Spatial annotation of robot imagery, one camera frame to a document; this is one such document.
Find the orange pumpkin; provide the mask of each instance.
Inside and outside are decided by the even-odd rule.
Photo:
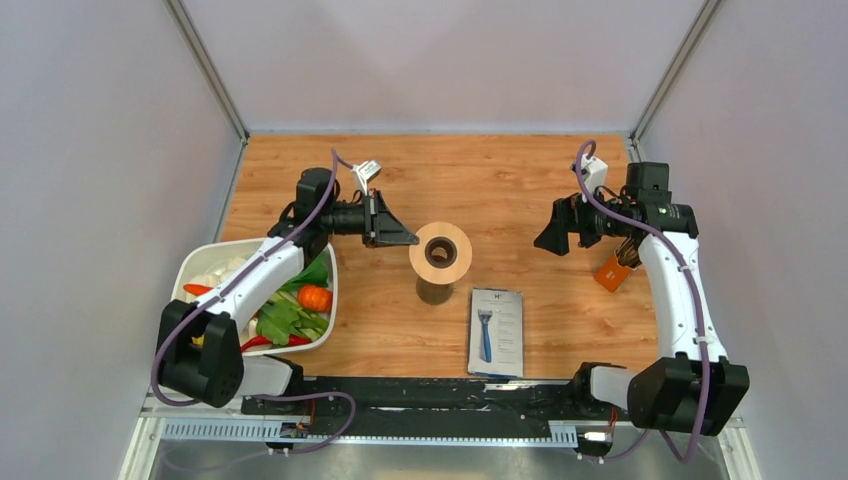
[[[313,312],[329,312],[333,307],[333,292],[317,285],[305,285],[297,293],[297,303]]]

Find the green leafy vegetable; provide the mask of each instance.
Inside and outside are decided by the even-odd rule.
[[[327,281],[330,278],[330,273],[327,271],[327,266],[324,264],[324,259],[327,257],[327,252],[321,252],[315,260],[312,261],[302,272],[295,275],[285,283],[280,290],[283,292],[292,292],[299,290],[304,285],[318,285],[321,287],[327,286]]]
[[[259,314],[259,322],[256,323],[256,333],[271,340],[275,345],[288,345],[290,328],[289,325],[272,320],[264,313]]]
[[[313,262],[313,265],[320,259],[321,257],[319,256]],[[324,274],[326,274],[327,269],[322,269]],[[317,277],[318,275],[313,270],[309,279],[315,280]],[[259,309],[259,322],[256,324],[256,333],[263,335],[276,345],[287,345],[289,343],[289,335],[291,334],[308,338],[313,342],[318,340],[327,331],[330,322],[321,315],[301,307],[297,303],[297,299],[285,291],[286,288],[284,286],[277,290],[268,299],[268,302]]]
[[[312,340],[313,342],[315,340],[318,340],[319,338],[321,338],[321,334],[316,332],[315,330],[313,330],[311,328],[301,329],[300,334],[298,336],[308,338],[308,339]]]

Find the white connector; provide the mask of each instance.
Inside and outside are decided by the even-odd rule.
[[[353,167],[353,181],[356,182],[356,188],[362,192],[363,195],[368,193],[368,182],[373,180],[380,174],[380,164],[377,163],[376,160],[368,160],[367,162],[354,165]]]
[[[607,164],[598,157],[583,155],[583,159],[580,161],[580,167],[582,168],[580,174],[583,175],[586,188],[594,194],[595,189],[607,181]],[[586,200],[586,195],[583,195],[583,201],[588,201]]]
[[[609,434],[607,432],[586,432],[583,438],[590,442],[609,442]]]

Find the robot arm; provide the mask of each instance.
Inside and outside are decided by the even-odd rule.
[[[582,163],[587,161],[594,165],[601,162],[584,157]],[[599,185],[591,170],[584,168],[581,173],[587,185]],[[606,201],[603,194],[594,195],[609,210],[662,231],[682,253],[695,279],[702,299],[711,373],[701,433],[717,435],[748,390],[749,379],[744,366],[728,362],[703,300],[694,213],[688,205],[671,203],[666,164],[628,165],[627,182],[621,192]],[[659,359],[654,364],[641,373],[633,373],[612,365],[584,363],[574,377],[578,396],[587,402],[608,402],[626,410],[633,424],[640,428],[691,432],[702,388],[698,346],[701,339],[696,332],[692,294],[674,256],[659,238],[608,217],[582,194],[554,202],[551,222],[534,245],[565,255],[569,251],[568,233],[578,233],[578,245],[584,248],[591,247],[602,236],[626,239],[617,252],[619,262],[630,267],[645,265],[658,330]]]
[[[337,192],[336,198],[340,193],[338,183],[330,185],[329,170],[304,171],[295,201],[286,207],[268,238],[241,268],[195,302],[173,300],[165,307],[159,326],[159,348],[199,305],[222,297],[196,314],[195,320],[168,346],[159,367],[161,385],[214,407],[225,405],[236,395],[280,395],[286,390],[292,364],[273,357],[241,355],[238,334],[254,313],[324,250],[331,234],[362,235],[362,243],[368,248],[418,243],[418,237],[389,211],[382,194],[366,188],[366,174],[358,168],[354,174],[360,177],[357,183],[363,192],[361,202],[328,201],[300,235],[277,247],[297,225],[304,224],[327,189]],[[191,339],[201,335],[203,346],[198,347]]]

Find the wooden tabletop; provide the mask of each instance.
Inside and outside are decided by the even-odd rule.
[[[286,357],[307,375],[467,376],[472,287],[524,294],[527,378],[570,378],[584,361],[642,369],[656,358],[656,323],[639,271],[610,294],[592,273],[618,245],[604,239],[558,257],[533,247],[551,203],[578,190],[569,165],[588,137],[562,135],[273,135],[251,137],[222,240],[263,237],[294,200],[300,172],[331,165],[330,148],[352,163],[383,166],[369,186],[413,232],[450,222],[471,240],[474,258],[450,299],[424,303],[407,247],[369,250],[358,236],[335,237],[339,310],[320,348]],[[607,184],[624,182],[618,136],[594,136],[609,164]],[[354,192],[340,170],[342,198]]]

